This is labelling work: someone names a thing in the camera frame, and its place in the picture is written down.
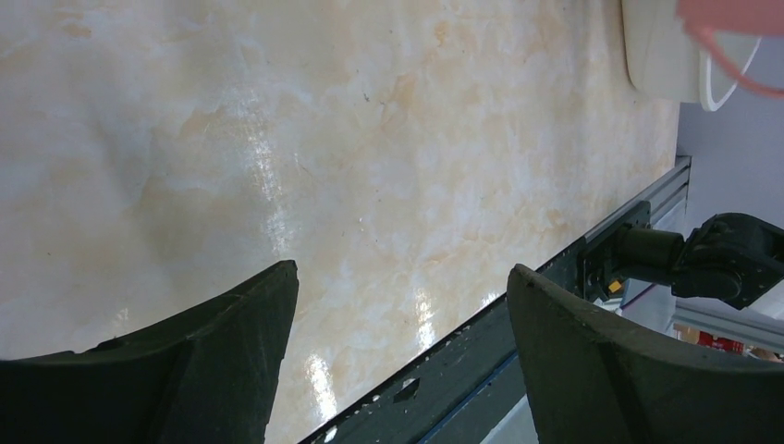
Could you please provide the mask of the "pink mug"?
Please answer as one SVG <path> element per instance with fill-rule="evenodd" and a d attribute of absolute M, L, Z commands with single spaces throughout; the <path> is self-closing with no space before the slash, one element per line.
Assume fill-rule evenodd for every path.
<path fill-rule="evenodd" d="M 676 16 L 683 29 L 719 67 L 743 88 L 763 96 L 781 99 L 783 91 L 745 76 L 718 44 L 716 33 L 732 32 L 757 37 L 783 35 L 783 3 L 778 0 L 693 0 L 679 1 Z"/>

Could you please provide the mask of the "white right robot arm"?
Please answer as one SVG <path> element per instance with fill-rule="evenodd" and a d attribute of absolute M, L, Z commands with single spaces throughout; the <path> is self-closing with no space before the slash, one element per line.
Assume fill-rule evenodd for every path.
<path fill-rule="evenodd" d="M 712 216 L 689 237 L 626 228 L 614 245 L 613 272 L 670 288 L 679 298 L 710 298 L 742 310 L 783 279 L 783 230 L 755 216 Z"/>

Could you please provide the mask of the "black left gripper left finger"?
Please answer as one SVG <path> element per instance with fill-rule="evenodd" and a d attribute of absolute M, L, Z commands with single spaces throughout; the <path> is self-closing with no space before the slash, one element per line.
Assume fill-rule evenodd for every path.
<path fill-rule="evenodd" d="M 1 363 L 5 443 L 262 443 L 299 292 L 285 260 L 83 352 Z"/>

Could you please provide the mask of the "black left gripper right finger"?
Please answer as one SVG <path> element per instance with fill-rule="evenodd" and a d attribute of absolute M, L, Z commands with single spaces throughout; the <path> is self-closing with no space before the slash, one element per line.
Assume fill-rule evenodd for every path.
<path fill-rule="evenodd" d="M 543 443 L 779 443 L 783 367 L 673 339 L 524 265 L 508 311 Z"/>

